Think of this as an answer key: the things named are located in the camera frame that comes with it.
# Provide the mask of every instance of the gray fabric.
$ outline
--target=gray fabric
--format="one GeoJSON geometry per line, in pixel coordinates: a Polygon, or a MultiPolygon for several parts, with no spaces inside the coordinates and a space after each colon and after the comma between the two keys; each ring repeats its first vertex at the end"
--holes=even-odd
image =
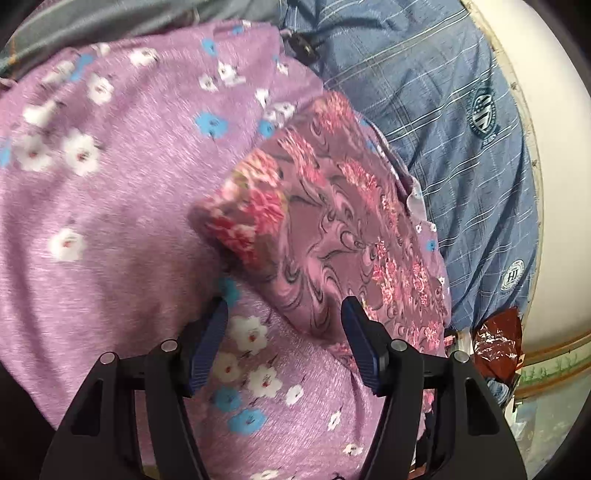
{"type": "Polygon", "coordinates": [[[61,0],[29,17],[0,51],[0,76],[20,79],[70,46],[157,33],[209,20],[279,25],[282,0],[61,0]]]}

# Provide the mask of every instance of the white wall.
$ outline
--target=white wall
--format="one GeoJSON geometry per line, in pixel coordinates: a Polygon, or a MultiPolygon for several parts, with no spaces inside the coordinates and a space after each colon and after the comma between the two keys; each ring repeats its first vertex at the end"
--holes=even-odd
{"type": "Polygon", "coordinates": [[[562,46],[522,0],[469,0],[491,26],[534,124],[544,236],[524,349],[591,328],[591,99],[562,46]]]}

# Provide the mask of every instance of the pink floral pillow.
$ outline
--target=pink floral pillow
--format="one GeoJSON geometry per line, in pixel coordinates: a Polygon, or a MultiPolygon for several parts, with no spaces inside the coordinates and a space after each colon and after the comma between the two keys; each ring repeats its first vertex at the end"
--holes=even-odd
{"type": "Polygon", "coordinates": [[[406,206],[407,187],[364,136],[348,101],[327,93],[242,162],[200,204],[204,224],[265,298],[341,362],[349,295],[390,335],[443,354],[448,316],[406,206]]]}

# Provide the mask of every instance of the blue plaid fabric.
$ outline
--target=blue plaid fabric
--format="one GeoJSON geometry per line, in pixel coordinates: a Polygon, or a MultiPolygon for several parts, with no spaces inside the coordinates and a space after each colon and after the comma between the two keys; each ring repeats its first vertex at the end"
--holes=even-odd
{"type": "Polygon", "coordinates": [[[452,294],[452,326],[523,312],[538,218],[517,107],[458,0],[290,0],[328,89],[385,134],[423,187],[452,294]]]}

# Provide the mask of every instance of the printed emblem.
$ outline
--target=printed emblem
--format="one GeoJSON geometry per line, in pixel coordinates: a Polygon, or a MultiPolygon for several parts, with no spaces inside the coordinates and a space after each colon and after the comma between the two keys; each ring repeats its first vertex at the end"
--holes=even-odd
{"type": "Polygon", "coordinates": [[[515,285],[517,284],[517,282],[519,282],[519,279],[523,275],[524,271],[525,264],[523,263],[523,260],[515,260],[505,273],[505,276],[503,277],[503,282],[501,283],[501,290],[507,291],[515,287],[515,285]]]}
{"type": "Polygon", "coordinates": [[[468,113],[468,123],[472,132],[489,144],[500,130],[496,127],[496,106],[494,92],[489,87],[481,87],[474,94],[468,113]]]}

